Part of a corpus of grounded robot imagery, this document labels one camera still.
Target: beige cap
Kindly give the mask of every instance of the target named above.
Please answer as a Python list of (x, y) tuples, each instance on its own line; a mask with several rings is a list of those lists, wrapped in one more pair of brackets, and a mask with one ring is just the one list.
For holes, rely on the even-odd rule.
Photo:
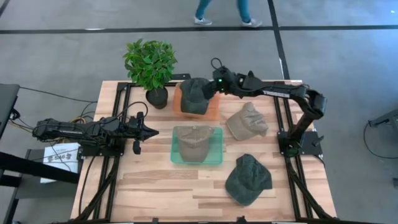
[(203, 162), (208, 154), (210, 136), (214, 129), (210, 126), (176, 126), (181, 158), (184, 162)]
[(268, 130), (263, 115), (256, 111), (252, 102), (245, 103), (239, 112), (227, 120), (226, 125), (238, 141), (253, 138), (258, 134), (265, 136)]

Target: potted plant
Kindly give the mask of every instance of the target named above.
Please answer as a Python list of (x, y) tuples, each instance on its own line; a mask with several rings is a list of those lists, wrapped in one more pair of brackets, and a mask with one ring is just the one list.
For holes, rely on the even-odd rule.
[(124, 66), (129, 70), (127, 76), (134, 83), (144, 87), (147, 101), (157, 109), (167, 105), (169, 96), (164, 85), (171, 80), (177, 63), (171, 44), (161, 41), (142, 42), (139, 39), (135, 43), (127, 44), (127, 53)]

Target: dark green cap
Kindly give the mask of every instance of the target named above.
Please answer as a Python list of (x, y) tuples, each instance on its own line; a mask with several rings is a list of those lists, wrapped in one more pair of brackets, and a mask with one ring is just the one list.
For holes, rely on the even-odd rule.
[(272, 189), (271, 173), (252, 155), (244, 154), (236, 159), (225, 189), (239, 204), (248, 206), (263, 190)]
[(201, 88), (210, 81), (206, 78), (191, 78), (181, 83), (181, 112), (204, 115), (209, 101), (205, 99)]

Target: white shoe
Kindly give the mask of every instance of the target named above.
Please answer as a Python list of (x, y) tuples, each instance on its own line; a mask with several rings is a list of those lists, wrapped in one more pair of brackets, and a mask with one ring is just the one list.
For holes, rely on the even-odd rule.
[(197, 25), (210, 26), (210, 25), (212, 25), (212, 23), (213, 22), (208, 19), (205, 19), (205, 18), (198, 19), (195, 17), (195, 24), (197, 24)]
[(261, 26), (262, 21), (257, 21), (255, 19), (251, 19), (250, 22), (242, 22), (242, 26), (244, 27), (251, 27), (251, 28), (257, 28)]

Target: leg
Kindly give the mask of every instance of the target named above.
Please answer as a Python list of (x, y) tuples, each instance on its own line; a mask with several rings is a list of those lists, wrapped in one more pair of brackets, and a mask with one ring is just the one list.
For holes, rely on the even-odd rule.
[(242, 21), (249, 23), (251, 21), (251, 17), (248, 9), (248, 0), (237, 0), (236, 4), (238, 5), (239, 14)]
[(203, 19), (203, 15), (205, 14), (205, 10), (207, 6), (210, 4), (211, 0), (200, 0), (199, 6), (197, 9), (197, 13), (195, 14), (195, 17), (197, 19)]

